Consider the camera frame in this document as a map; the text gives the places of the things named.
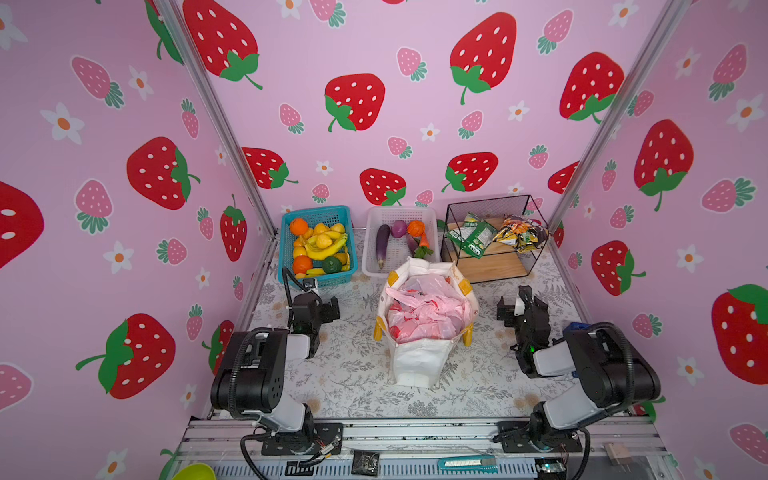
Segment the pink plastic grocery bag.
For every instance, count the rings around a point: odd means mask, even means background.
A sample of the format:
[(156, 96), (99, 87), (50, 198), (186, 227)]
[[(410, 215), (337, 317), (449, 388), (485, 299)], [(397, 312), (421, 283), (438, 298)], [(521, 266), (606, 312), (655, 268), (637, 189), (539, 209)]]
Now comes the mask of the pink plastic grocery bag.
[(410, 277), (385, 290), (384, 330), (398, 344), (452, 340), (470, 326), (474, 309), (451, 279), (437, 274)]

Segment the white canvas tote bag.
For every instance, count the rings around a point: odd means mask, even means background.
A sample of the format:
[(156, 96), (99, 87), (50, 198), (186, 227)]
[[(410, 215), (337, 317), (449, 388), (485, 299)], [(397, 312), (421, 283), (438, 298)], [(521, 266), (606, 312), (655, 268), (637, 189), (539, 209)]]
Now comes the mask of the white canvas tote bag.
[(478, 315), (473, 286), (456, 265), (409, 258), (391, 271), (374, 328), (389, 349), (390, 382), (434, 387), (456, 344), (472, 344)]

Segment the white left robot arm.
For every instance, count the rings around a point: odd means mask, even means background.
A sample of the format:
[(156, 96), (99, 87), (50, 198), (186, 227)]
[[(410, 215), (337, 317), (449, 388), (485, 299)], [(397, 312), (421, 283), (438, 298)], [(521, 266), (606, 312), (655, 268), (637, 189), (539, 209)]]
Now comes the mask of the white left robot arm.
[(343, 425), (318, 423), (311, 407), (284, 391), (286, 364), (311, 359), (320, 344), (320, 330), (340, 318), (338, 300), (324, 301), (312, 291), (297, 295), (288, 305), (285, 328), (257, 327), (236, 332), (224, 351), (210, 391), (212, 407), (235, 420), (256, 424), (241, 442), (261, 444), (263, 456), (302, 456), (309, 468), (341, 451)]

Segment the blue object at right edge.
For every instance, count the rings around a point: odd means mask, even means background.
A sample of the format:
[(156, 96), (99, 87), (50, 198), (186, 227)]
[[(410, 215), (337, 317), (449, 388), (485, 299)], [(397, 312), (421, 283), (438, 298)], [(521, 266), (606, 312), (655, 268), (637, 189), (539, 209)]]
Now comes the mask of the blue object at right edge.
[(580, 323), (580, 322), (571, 322), (566, 327), (563, 328), (562, 332), (571, 332), (571, 331), (578, 331), (578, 330), (586, 330), (590, 327), (590, 324), (587, 323)]

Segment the large orange toy fruit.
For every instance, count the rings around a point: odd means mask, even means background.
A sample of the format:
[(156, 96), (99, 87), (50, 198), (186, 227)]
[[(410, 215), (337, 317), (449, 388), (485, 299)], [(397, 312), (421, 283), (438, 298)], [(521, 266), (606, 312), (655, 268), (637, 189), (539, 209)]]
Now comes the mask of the large orange toy fruit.
[(313, 260), (307, 255), (299, 255), (293, 260), (292, 270), (296, 275), (306, 274), (312, 268)]

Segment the dark green round toy fruit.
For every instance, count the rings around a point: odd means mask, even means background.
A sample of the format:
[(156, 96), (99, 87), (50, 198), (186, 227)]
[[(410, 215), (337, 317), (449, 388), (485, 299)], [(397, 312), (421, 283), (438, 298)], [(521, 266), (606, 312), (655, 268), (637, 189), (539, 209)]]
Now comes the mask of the dark green round toy fruit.
[(326, 257), (322, 261), (322, 270), (325, 274), (336, 274), (342, 271), (343, 262), (335, 255)]

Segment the long yellow toy banana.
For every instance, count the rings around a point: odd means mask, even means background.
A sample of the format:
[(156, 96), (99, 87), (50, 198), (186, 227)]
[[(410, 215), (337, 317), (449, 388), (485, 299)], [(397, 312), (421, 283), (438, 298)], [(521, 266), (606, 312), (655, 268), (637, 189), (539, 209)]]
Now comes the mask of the long yellow toy banana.
[(322, 261), (335, 255), (347, 243), (346, 233), (326, 232), (310, 237), (304, 244), (307, 256), (316, 261)]

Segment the yellow toy lemon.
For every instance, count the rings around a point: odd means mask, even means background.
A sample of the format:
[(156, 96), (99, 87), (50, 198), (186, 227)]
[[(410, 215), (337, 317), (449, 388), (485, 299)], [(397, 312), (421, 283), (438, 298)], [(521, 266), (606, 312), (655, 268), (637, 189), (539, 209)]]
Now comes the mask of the yellow toy lemon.
[(315, 236), (314, 240), (315, 246), (320, 250), (329, 248), (334, 243), (334, 240), (327, 233), (321, 233)]

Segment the orange toy tangerine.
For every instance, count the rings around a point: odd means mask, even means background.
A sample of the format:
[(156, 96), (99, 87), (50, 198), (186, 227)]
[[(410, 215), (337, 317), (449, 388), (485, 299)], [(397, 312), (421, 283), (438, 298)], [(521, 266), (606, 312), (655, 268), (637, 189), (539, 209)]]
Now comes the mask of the orange toy tangerine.
[(309, 225), (303, 218), (295, 218), (289, 224), (289, 230), (296, 237), (302, 237), (309, 230)]

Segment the green snack packet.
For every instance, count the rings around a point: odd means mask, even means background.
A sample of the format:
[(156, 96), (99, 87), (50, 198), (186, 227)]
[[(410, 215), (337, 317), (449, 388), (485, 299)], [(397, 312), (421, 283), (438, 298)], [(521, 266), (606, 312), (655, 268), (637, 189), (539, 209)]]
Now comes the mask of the green snack packet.
[(473, 213), (467, 213), (461, 225), (447, 232), (447, 238), (467, 255), (480, 259), (497, 233), (498, 229), (492, 224)]

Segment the long dark purple eggplant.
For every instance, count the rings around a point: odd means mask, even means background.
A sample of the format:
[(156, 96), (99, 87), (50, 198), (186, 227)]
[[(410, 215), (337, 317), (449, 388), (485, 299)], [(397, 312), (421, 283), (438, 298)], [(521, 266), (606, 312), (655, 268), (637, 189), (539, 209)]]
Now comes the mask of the long dark purple eggplant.
[(380, 269), (384, 268), (386, 262), (389, 238), (390, 226), (387, 224), (382, 224), (377, 230), (375, 242), (376, 261)]

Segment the white plastic vegetable basket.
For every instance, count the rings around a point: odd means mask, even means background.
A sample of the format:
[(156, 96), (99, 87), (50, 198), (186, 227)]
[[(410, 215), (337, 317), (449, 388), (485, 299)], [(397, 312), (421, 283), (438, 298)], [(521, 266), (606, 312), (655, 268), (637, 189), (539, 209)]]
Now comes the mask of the white plastic vegetable basket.
[(361, 268), (369, 277), (385, 277), (391, 270), (399, 267), (410, 256), (410, 248), (406, 235), (401, 238), (390, 237), (387, 242), (383, 266), (379, 267), (376, 253), (377, 234), (383, 224), (392, 227), (396, 221), (404, 221), (409, 225), (411, 221), (419, 220), (425, 226), (429, 249), (432, 254), (425, 259), (435, 263), (440, 261), (439, 238), (436, 213), (431, 208), (420, 207), (373, 207), (368, 211), (363, 253), (361, 255)]

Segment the orange toy pumpkin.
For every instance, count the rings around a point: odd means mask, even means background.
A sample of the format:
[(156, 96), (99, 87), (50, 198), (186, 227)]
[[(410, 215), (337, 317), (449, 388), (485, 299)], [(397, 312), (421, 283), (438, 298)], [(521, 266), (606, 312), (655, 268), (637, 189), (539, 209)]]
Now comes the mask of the orange toy pumpkin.
[(425, 225), (420, 220), (413, 220), (407, 226), (407, 233), (414, 237), (420, 238), (425, 233)]

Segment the small teal device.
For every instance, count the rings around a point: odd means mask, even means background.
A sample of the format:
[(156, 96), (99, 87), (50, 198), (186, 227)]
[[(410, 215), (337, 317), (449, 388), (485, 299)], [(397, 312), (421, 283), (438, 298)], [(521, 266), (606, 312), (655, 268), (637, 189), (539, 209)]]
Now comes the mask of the small teal device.
[(445, 472), (485, 472), (496, 473), (497, 461), (490, 455), (470, 455), (440, 458), (438, 469)]

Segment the green bowl at front edge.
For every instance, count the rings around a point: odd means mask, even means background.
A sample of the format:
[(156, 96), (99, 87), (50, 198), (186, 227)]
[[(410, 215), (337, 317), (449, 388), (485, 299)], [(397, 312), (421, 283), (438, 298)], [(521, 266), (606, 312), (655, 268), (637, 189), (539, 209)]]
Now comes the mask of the green bowl at front edge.
[(205, 463), (195, 463), (183, 467), (172, 480), (216, 480), (216, 474), (211, 466)]

